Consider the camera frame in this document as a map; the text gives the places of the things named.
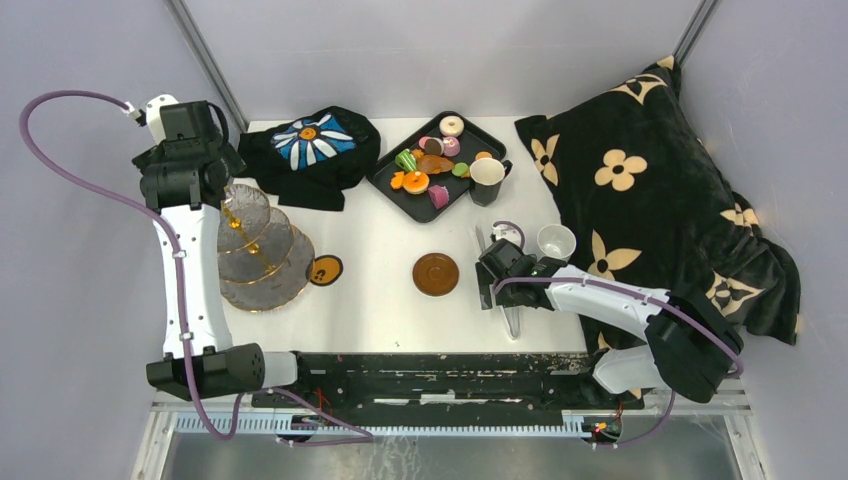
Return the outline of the metal tongs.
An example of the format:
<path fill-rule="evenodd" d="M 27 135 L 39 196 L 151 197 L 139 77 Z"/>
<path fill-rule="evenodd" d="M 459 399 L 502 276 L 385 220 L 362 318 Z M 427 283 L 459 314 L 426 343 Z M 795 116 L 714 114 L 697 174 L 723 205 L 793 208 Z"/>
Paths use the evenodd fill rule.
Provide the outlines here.
<path fill-rule="evenodd" d="M 483 233 L 483 230 L 479 225 L 474 226 L 474 235 L 480 252 L 483 252 L 489 246 L 488 237 Z M 509 310 L 503 306 L 495 304 L 493 304 L 493 308 L 497 308 L 497 311 L 503 317 L 509 338 L 512 341 L 518 340 L 521 336 L 521 321 L 519 312 Z"/>

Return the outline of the orange donut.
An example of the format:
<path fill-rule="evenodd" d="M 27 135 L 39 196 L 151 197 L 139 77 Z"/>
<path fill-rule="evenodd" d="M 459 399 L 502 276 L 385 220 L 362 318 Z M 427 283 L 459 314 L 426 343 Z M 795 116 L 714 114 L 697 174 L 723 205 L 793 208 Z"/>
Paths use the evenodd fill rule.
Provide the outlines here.
<path fill-rule="evenodd" d="M 412 195 L 425 193 L 430 184 L 429 176 L 421 171 L 406 173 L 403 189 Z"/>

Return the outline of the green cake slice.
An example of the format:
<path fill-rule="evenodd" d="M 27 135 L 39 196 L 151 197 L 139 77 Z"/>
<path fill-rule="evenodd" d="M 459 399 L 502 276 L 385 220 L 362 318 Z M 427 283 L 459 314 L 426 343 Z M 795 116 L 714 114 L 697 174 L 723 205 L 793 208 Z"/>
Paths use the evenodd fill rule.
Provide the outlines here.
<path fill-rule="evenodd" d="M 409 149 L 401 150 L 395 156 L 394 163 L 405 173 L 418 170 L 417 159 Z"/>

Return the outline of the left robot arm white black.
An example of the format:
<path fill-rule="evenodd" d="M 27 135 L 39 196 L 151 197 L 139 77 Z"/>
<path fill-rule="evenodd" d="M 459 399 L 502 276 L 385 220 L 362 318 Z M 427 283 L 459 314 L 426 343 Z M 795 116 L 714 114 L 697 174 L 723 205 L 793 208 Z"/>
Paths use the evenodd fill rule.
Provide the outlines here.
<path fill-rule="evenodd" d="M 229 141 L 223 110 L 161 94 L 146 103 L 144 117 L 154 145 L 132 162 L 161 248 L 167 308 L 162 357 L 147 364 L 148 383 L 186 401 L 295 383 L 295 354 L 236 345 L 225 319 L 220 209 L 245 163 Z"/>

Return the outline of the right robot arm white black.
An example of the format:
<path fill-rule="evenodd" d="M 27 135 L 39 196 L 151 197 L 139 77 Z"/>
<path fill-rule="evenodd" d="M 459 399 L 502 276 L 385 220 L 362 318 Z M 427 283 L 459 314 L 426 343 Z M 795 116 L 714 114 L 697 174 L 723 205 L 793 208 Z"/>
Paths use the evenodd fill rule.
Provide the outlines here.
<path fill-rule="evenodd" d="M 743 371 L 744 342 L 709 301 L 688 290 L 638 287 L 590 274 L 564 260 L 538 258 L 500 239 L 475 263 L 484 310 L 527 307 L 578 314 L 638 340 L 606 348 L 588 377 L 609 394 L 667 387 L 707 403 Z"/>

